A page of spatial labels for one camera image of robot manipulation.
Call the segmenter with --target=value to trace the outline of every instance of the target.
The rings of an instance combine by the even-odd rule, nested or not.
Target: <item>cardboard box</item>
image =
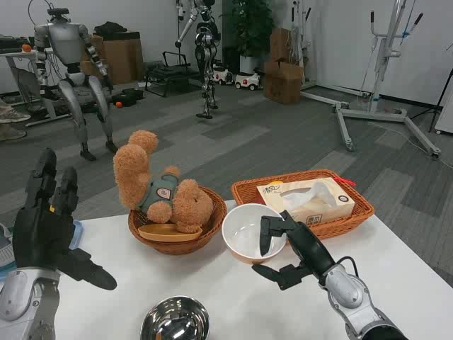
[[[294,221],[306,225],[351,216],[355,201],[333,180],[318,178],[258,186],[257,201],[275,211],[287,210]]]
[[[101,59],[101,62],[104,64],[105,68],[107,69],[107,74],[110,76],[110,67],[107,64],[107,60]],[[81,71],[87,76],[96,76],[99,79],[103,78],[97,66],[91,60],[81,62],[80,68]]]
[[[264,95],[278,103],[300,101],[300,88],[304,69],[286,62],[265,63]]]
[[[277,28],[270,35],[270,61],[289,62],[291,33],[284,28]]]
[[[104,41],[103,51],[110,67],[110,78],[114,84],[143,79],[144,66],[140,39]]]
[[[103,59],[105,57],[105,53],[104,53],[104,46],[103,46],[103,39],[102,37],[98,36],[98,35],[92,35],[91,36],[91,44],[92,46],[94,46],[94,48],[96,48],[96,52],[98,53],[98,56]],[[82,57],[82,62],[88,62],[91,60],[90,56],[88,55],[87,51],[86,51],[86,47],[85,47],[85,44],[82,44],[83,45],[83,50],[84,50],[84,53],[82,54],[83,57]]]

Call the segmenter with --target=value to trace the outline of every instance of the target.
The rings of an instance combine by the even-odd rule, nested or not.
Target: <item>wooden plate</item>
[[[200,230],[194,234],[185,234],[176,230],[174,224],[143,225],[139,228],[139,234],[144,239],[157,242],[186,242],[197,239],[202,234]]]

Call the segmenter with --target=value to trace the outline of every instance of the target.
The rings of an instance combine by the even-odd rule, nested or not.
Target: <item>ceramic bowl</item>
[[[225,217],[222,235],[229,250],[239,261],[261,264],[280,253],[286,245],[286,234],[273,237],[269,252],[260,254],[260,230],[262,216],[281,217],[278,212],[261,204],[244,204],[234,208]]]

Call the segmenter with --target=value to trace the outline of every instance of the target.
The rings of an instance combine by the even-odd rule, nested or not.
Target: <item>stainless steel bowl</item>
[[[210,317],[201,303],[191,297],[170,297],[149,311],[140,340],[205,340]]]

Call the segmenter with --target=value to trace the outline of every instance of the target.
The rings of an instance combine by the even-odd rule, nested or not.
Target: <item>desk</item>
[[[62,276],[57,340],[138,340],[147,312],[174,295],[198,299],[207,308],[211,340],[348,339],[314,277],[282,292],[234,259],[221,232],[193,254],[169,256],[138,242],[126,215],[87,220],[84,227],[81,248],[115,276],[118,287],[104,291]],[[451,339],[453,289],[379,218],[324,244],[335,259],[354,257],[374,304],[410,340]],[[288,263],[297,260],[287,246],[268,265]]]
[[[53,50],[52,49],[46,49],[46,52],[48,54],[51,54],[51,53],[53,53]],[[10,69],[17,68],[16,62],[14,61],[15,58],[29,59],[31,61],[31,65],[32,65],[33,71],[35,72],[35,75],[38,76],[38,68],[36,67],[36,53],[35,53],[34,50],[32,50],[32,52],[29,52],[29,53],[27,53],[27,52],[4,53],[4,54],[0,54],[0,57],[5,57],[6,58],[6,61],[8,62],[8,65],[9,65]],[[26,95],[24,95],[24,93],[22,93],[21,87],[19,86],[18,77],[14,74],[14,72],[12,72],[12,70],[11,70],[11,73],[13,74],[13,77],[16,80],[17,87],[19,88],[19,92],[21,93],[21,96],[22,96],[23,100],[26,103],[29,103],[28,102],[28,97]],[[43,101],[44,106],[45,106],[45,108],[47,110],[48,118],[47,119],[43,119],[43,120],[39,120],[37,122],[28,123],[28,124],[25,125],[26,127],[39,125],[39,124],[44,124],[44,123],[52,122],[53,120],[59,120],[59,119],[71,116],[71,115],[59,115],[59,116],[57,116],[55,114],[55,109],[54,109],[52,101],[50,101],[49,99],[45,99],[45,98],[43,98],[42,101]]]

